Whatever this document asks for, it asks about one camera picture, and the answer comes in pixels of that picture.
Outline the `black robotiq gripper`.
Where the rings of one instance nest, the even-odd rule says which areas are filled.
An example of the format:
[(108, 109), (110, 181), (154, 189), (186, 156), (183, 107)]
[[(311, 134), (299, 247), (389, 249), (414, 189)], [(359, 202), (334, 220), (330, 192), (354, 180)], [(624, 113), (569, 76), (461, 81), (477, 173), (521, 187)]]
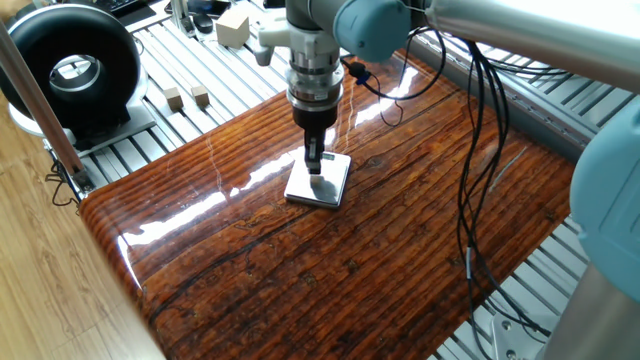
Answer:
[(293, 120), (305, 130), (305, 165), (311, 175), (321, 173), (321, 161), (325, 151), (326, 130), (337, 120), (338, 107), (322, 111), (307, 111), (292, 107)]

